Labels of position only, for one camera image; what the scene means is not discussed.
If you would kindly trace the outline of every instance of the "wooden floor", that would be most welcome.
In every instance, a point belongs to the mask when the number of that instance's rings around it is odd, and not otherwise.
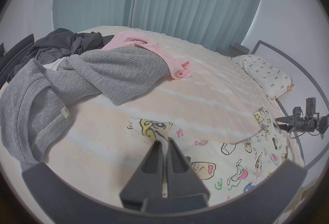
[[[309,219],[305,219],[304,224],[328,224],[329,223],[329,196],[321,201],[318,210]],[[12,195],[0,174],[0,223],[1,224],[37,224],[31,218],[16,198]]]

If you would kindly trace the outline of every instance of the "black garment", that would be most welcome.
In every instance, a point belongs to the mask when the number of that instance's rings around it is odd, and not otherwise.
[[[68,29],[56,29],[32,45],[21,63],[10,71],[7,82],[9,83],[31,58],[35,58],[43,65],[49,64],[59,58],[68,57],[73,54],[80,55],[88,50],[101,49],[113,37],[114,35],[103,37],[99,32],[76,34]]]

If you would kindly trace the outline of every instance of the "gray headboard trim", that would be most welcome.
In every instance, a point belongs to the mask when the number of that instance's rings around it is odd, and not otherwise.
[[[307,72],[307,70],[305,70],[298,62],[296,62],[294,59],[292,59],[290,56],[288,56],[286,53],[283,53],[282,51],[280,51],[279,49],[273,47],[272,45],[265,43],[261,40],[259,40],[255,46],[255,48],[253,49],[253,51],[251,52],[252,54],[255,54],[259,45],[265,45],[266,47],[272,49],[273,51],[277,52],[278,54],[280,54],[282,57],[285,57],[287,60],[289,60],[291,63],[293,63],[296,67],[298,67],[298,69],[300,71],[302,71],[305,76],[313,83],[313,85],[315,86],[315,88],[318,90],[318,92],[320,93],[324,103],[326,104],[326,107],[328,109],[329,112],[329,101],[326,97],[326,95],[324,94],[323,90],[321,89],[320,85],[316,82],[316,80],[311,76],[310,73]],[[280,106],[280,108],[282,109],[282,112],[284,113],[284,115],[289,116],[288,113],[286,112],[286,110],[284,109],[284,107],[282,106],[282,104],[278,101],[278,99],[276,99],[276,102],[278,103],[278,105]],[[300,154],[302,159],[304,160],[304,155],[303,155],[303,150],[302,150],[302,146],[300,144],[300,140],[298,138],[296,138],[296,141],[299,145],[300,148]],[[305,165],[305,168],[308,170],[310,169],[312,166],[314,166],[329,150],[329,143],[326,145],[326,147],[307,165]]]
[[[282,112],[284,115],[289,116],[286,109],[282,106],[281,102],[279,102],[279,100],[276,98],[275,101],[278,103],[279,107],[281,108]],[[300,143],[300,139],[297,137],[296,138],[297,144],[299,146],[300,149],[300,156],[302,157],[303,161],[304,161],[304,153],[303,153],[303,148],[302,148],[302,144]]]

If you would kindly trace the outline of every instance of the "cartoon print blanket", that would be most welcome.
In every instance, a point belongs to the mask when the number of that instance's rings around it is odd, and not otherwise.
[[[161,141],[165,152],[168,137],[173,138],[209,189],[209,205],[215,205],[253,189],[290,159],[286,137],[267,109],[261,107],[254,117],[263,130],[234,145],[213,140],[196,141],[171,122],[131,119],[127,128],[150,145],[155,140]]]

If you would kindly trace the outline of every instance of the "mattress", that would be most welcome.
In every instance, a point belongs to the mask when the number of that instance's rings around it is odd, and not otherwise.
[[[123,26],[100,26],[84,32],[100,32],[106,36],[127,29]],[[246,141],[257,143],[257,137],[261,137],[261,128],[253,116],[260,107],[269,111],[271,119],[282,116],[277,103],[269,101],[257,83],[229,57],[165,34],[144,32],[169,55],[189,60],[193,76],[183,80],[162,79],[145,94],[120,106],[114,106],[103,94],[85,97],[72,104],[69,110],[74,122],[49,148],[45,160],[47,165],[65,182],[88,196],[122,207],[119,192],[152,144],[141,131],[129,128],[130,124],[144,119],[172,123],[176,129],[171,132],[176,134],[175,140],[191,160],[191,165],[201,168],[203,164],[200,163],[205,163],[212,169],[211,177],[203,178],[211,191],[209,205],[236,197],[264,180],[268,175],[257,176],[256,164],[260,156],[263,161],[271,163],[272,153],[265,155],[263,151],[270,146],[271,139],[259,142],[257,150],[254,148],[251,152]],[[283,132],[278,138],[285,141],[291,150],[289,159],[303,165],[296,140],[289,139]],[[234,146],[236,150],[241,148],[245,155],[250,155],[241,159],[234,155],[226,156],[221,163],[218,159],[223,158],[216,158],[216,153],[223,154],[224,144],[231,149]],[[200,155],[195,149],[199,147],[205,148]],[[204,161],[199,158],[204,153],[214,158]],[[14,183],[23,201],[29,204],[32,197],[20,177],[18,161],[2,145],[0,155],[10,182]],[[246,171],[255,180],[247,181]]]

